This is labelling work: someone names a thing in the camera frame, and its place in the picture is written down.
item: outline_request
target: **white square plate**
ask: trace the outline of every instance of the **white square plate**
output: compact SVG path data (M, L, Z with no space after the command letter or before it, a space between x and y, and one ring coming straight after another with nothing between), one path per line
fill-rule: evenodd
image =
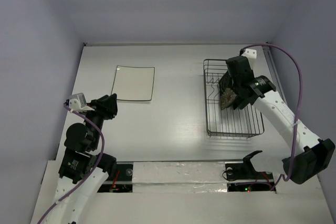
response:
M151 101L154 86L155 68L117 66L112 94L118 100Z

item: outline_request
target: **dish rack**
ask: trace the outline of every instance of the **dish rack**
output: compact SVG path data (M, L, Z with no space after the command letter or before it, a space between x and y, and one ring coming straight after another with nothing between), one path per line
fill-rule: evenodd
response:
M220 109L218 83L227 71L225 60L205 59L203 70L207 134L246 138L263 134L262 114L250 104L242 110Z

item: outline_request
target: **metal wire basket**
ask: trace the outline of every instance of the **metal wire basket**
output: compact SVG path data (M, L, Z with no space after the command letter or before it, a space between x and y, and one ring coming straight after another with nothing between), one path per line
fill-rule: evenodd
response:
M218 83L227 71L225 60L205 59L203 69L207 134L246 138L263 134L262 114L250 104L242 110L220 109Z

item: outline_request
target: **white wall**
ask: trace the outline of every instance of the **white wall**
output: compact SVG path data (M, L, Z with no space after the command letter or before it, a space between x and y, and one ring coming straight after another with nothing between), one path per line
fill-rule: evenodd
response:
M288 49L303 73L301 118L321 138L336 143L336 4L335 0L297 0L272 40ZM289 106L298 98L298 77L293 64L273 51ZM320 173L323 191L336 220L336 154Z
M63 0L85 42L271 40L294 0Z
M0 222L29 223L82 43L59 0L0 6Z

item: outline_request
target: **white table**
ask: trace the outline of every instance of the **white table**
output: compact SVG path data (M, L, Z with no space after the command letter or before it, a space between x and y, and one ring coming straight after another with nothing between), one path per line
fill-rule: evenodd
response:
M110 94L117 65L155 67L151 102L118 102L118 115L105 121L105 153L126 161L241 159L254 150L287 157L289 147L264 118L265 132L249 140L208 137L205 126L203 60L236 56L243 45L84 47L73 93L87 101ZM261 48L255 75L271 79ZM51 204L64 154L68 114L56 161L49 162L32 223ZM332 223L317 177L303 185L280 183L272 192L203 194L97 194L90 223Z

